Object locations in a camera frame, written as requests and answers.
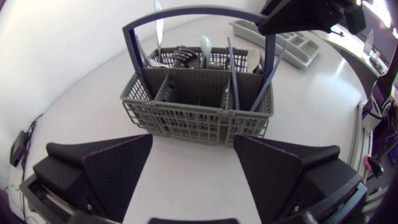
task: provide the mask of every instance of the basket handle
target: basket handle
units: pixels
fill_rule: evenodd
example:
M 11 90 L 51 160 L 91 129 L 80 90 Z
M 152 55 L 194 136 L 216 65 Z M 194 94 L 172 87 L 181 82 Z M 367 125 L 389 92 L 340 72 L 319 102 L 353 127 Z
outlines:
M 262 14 L 255 14 L 251 12 L 241 11 L 232 7 L 221 7 L 221 6 L 184 6 L 174 7 L 165 9 L 157 12 L 153 12 L 144 17 L 141 17 L 135 21 L 132 21 L 128 25 L 123 27 L 124 38 L 126 40 L 127 49 L 129 51 L 132 64 L 136 72 L 140 72 L 144 66 L 142 63 L 141 55 L 138 50 L 136 34 L 134 29 L 148 22 L 156 21 L 157 19 L 163 19 L 173 16 L 182 16 L 190 14 L 208 14 L 218 16 L 231 16 L 238 19 L 245 19 L 251 22 L 261 22 L 266 16 Z M 264 74 L 266 78 L 271 73 L 274 65 L 275 55 L 275 34 L 267 35 L 266 38 L 266 55 L 264 58 Z

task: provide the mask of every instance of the gray plastic basket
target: gray plastic basket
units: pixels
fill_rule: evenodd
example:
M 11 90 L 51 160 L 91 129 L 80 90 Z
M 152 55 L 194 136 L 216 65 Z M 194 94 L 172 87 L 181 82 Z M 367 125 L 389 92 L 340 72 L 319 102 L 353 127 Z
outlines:
M 218 144 L 225 138 L 227 146 L 233 145 L 236 133 L 264 137 L 269 117 L 273 114 L 272 85 L 266 91 L 255 112 L 248 111 L 256 100 L 264 83 L 263 74 L 245 73 L 247 71 L 247 50 L 233 49 L 238 81 L 239 104 L 241 110 L 232 110 L 232 94 L 223 94 L 226 86 L 232 85 L 231 72 L 191 68 L 150 68 L 144 65 L 135 39 L 134 28 L 161 17 L 181 14 L 220 14 L 241 19 L 261 20 L 262 15 L 241 12 L 221 7 L 185 7 L 159 11 L 138 19 L 123 28 L 127 48 L 135 74 L 122 92 L 121 99 L 131 121 L 140 128 L 160 136 Z M 201 61 L 203 54 L 199 47 L 186 47 L 194 51 Z M 176 48 L 163 48 L 162 63 L 173 67 L 172 56 Z M 150 57 L 158 61 L 157 50 Z M 266 52 L 272 60 L 273 55 Z M 228 49 L 213 48 L 210 61 L 224 65 L 229 58 Z M 261 60 L 262 67 L 269 70 Z
M 167 58 L 177 49 L 162 49 L 162 58 Z M 188 49 L 202 58 L 200 48 Z M 263 137 L 268 119 L 273 114 L 272 87 L 267 90 L 256 112 L 245 111 L 255 101 L 264 82 L 263 74 L 242 72 L 247 69 L 247 53 L 247 50 L 234 50 L 242 110 L 226 110 L 233 108 L 231 100 L 221 108 L 223 89 L 230 82 L 231 72 L 189 68 L 143 68 L 142 76 L 134 74 L 125 87 L 121 95 L 123 105 L 134 124 L 161 136 L 205 144 L 218 144 L 225 136 L 227 146 L 232 146 L 236 133 Z M 157 50 L 150 57 L 157 60 Z M 228 57 L 227 49 L 212 50 L 211 60 L 223 63 Z M 174 60 L 166 59 L 163 63 L 173 65 Z M 179 102 L 154 101 L 168 76 L 178 89 Z

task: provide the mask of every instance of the white spoon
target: white spoon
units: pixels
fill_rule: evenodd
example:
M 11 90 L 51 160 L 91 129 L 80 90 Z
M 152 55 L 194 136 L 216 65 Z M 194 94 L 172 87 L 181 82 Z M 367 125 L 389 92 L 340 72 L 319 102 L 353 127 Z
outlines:
M 248 62 L 248 73 L 252 73 L 257 68 L 260 62 L 260 52 L 257 49 L 250 49 L 246 57 Z
M 208 68 L 210 64 L 211 42 L 205 35 L 200 36 L 200 48 L 206 59 L 206 68 Z

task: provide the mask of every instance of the white table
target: white table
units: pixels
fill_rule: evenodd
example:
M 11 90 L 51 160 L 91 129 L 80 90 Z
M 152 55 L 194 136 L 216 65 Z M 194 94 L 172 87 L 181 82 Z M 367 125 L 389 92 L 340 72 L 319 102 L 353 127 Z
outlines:
M 257 48 L 264 54 L 264 49 L 233 35 L 228 25 L 232 20 L 211 16 L 180 26 L 164 34 L 162 46 L 199 46 L 199 36 L 205 34 L 215 47 L 226 47 L 230 36 L 233 47 Z M 331 46 L 310 32 L 305 35 L 321 47 L 320 53 L 306 70 L 281 61 L 272 81 L 274 115 L 266 138 L 308 146 L 334 144 L 341 149 L 340 159 L 346 161 L 353 141 L 355 107 L 366 101 L 365 93 L 353 69 Z M 147 53 L 154 50 L 155 37 L 142 45 Z M 32 166 L 47 156 L 48 142 L 76 144 L 145 133 L 130 122 L 119 99 L 132 73 L 129 54 L 124 51 L 55 101 L 37 123 L 26 178 L 33 174 Z M 9 181 L 18 183 L 16 176 Z M 146 223 L 151 217 L 235 217 L 241 223 L 260 223 L 234 149 L 157 136 L 124 223 Z
M 351 56 L 360 61 L 364 66 L 366 66 L 370 71 L 372 71 L 375 76 L 380 76 L 379 72 L 373 67 L 372 63 L 370 62 L 369 57 L 364 56 L 363 47 L 365 43 L 361 39 L 351 34 L 341 25 L 337 24 L 331 29 L 337 33 L 342 32 L 344 34 L 344 37 L 334 33 L 328 34 L 320 30 L 311 30 L 311 32 L 328 42 L 330 45 L 349 53 Z M 379 60 L 379 62 L 387 70 L 387 66 L 381 60 Z

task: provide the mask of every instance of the fork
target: fork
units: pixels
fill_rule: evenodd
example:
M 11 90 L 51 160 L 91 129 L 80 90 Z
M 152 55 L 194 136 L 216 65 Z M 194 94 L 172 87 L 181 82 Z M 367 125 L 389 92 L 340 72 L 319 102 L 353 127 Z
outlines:
M 186 67 L 200 68 L 199 58 L 196 53 L 190 49 L 179 48 L 174 51 L 174 54 L 169 57 L 175 59 L 176 62 L 173 68 L 178 68 L 180 64 L 184 64 Z

